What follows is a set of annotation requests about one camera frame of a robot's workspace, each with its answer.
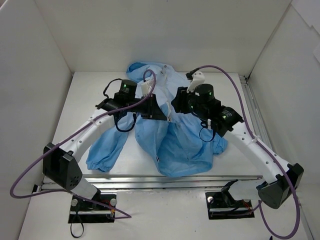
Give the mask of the light blue zip jacket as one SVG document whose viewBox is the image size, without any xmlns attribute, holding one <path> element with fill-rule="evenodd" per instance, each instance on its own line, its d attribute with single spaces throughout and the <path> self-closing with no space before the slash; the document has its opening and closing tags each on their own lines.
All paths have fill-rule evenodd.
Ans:
<svg viewBox="0 0 320 240">
<path fill-rule="evenodd" d="M 214 156 L 222 154 L 228 141 L 212 130 L 202 129 L 201 121 L 191 114 L 176 113 L 171 101 L 178 87 L 190 82 L 170 65 L 157 62 L 134 62 L 126 70 L 127 77 L 141 85 L 143 79 L 156 78 L 153 93 L 170 121 L 149 120 L 132 113 L 118 125 L 105 131 L 90 147 L 86 166 L 89 170 L 110 171 L 125 143 L 130 127 L 139 146 L 152 158 L 158 172 L 167 177 L 182 177 L 212 169 Z"/>
</svg>

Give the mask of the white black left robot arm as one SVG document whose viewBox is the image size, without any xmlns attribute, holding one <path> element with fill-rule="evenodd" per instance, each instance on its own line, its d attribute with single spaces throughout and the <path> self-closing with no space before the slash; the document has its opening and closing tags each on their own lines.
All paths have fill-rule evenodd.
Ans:
<svg viewBox="0 0 320 240">
<path fill-rule="evenodd" d="M 136 97 L 137 83 L 121 80 L 119 91 L 97 104 L 89 119 L 70 137 L 43 150 L 43 174 L 65 191 L 82 197 L 82 204 L 89 210 L 100 204 L 100 190 L 89 183 L 81 168 L 81 160 L 87 149 L 107 130 L 117 126 L 128 112 L 140 114 L 147 120 L 167 120 L 161 111 L 153 90 L 156 80 L 145 80 L 141 84 L 142 97 Z"/>
</svg>

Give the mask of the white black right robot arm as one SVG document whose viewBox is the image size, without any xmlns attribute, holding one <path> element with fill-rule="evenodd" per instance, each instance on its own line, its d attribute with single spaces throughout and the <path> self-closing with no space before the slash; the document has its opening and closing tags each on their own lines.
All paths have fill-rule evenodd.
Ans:
<svg viewBox="0 0 320 240">
<path fill-rule="evenodd" d="M 299 186 L 303 167 L 298 163 L 290 164 L 251 136 L 243 117 L 215 98 L 211 84 L 200 84 L 193 91 L 178 87 L 171 104 L 176 113 L 199 118 L 203 127 L 225 138 L 251 161 L 264 180 L 256 186 L 257 195 L 268 207 L 278 209 Z"/>
</svg>

